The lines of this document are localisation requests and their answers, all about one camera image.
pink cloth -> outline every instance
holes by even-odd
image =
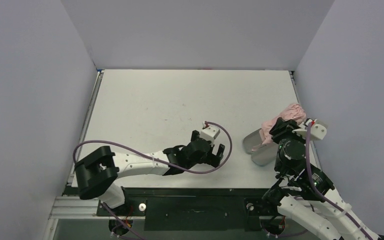
[[[259,131],[259,135],[261,136],[262,144],[269,144],[272,143],[272,135],[269,134],[270,130],[272,129],[273,125],[275,125],[276,120],[281,117],[283,120],[295,120],[296,123],[299,125],[303,121],[306,120],[306,112],[304,109],[299,105],[298,103],[292,103],[285,110],[283,110],[279,115],[277,115],[275,118],[273,118],[270,121],[265,121],[261,124],[261,130]]]

white table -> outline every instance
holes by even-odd
[[[136,188],[270,188],[274,162],[255,165],[242,139],[278,115],[297,96],[288,71],[269,70],[131,70],[107,69],[91,114],[85,140],[108,140],[143,153],[186,145],[203,121],[224,126],[233,139],[229,161],[203,175],[139,175],[118,179]],[[216,144],[226,146],[221,133]],[[80,159],[102,144],[87,144]],[[126,150],[112,146],[116,152]],[[316,165],[313,151],[311,162]],[[195,171],[209,170],[196,165]],[[73,187],[77,186],[74,178]]]

gray wall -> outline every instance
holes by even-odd
[[[42,238],[95,77],[59,0],[0,1],[0,239]]]
[[[384,1],[336,0],[295,72],[323,170],[370,227],[384,233]]]
[[[294,70],[334,0],[62,0],[98,68]]]

screw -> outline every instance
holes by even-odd
[[[139,204],[139,211],[143,212],[145,209],[147,209],[147,205],[145,203]]]

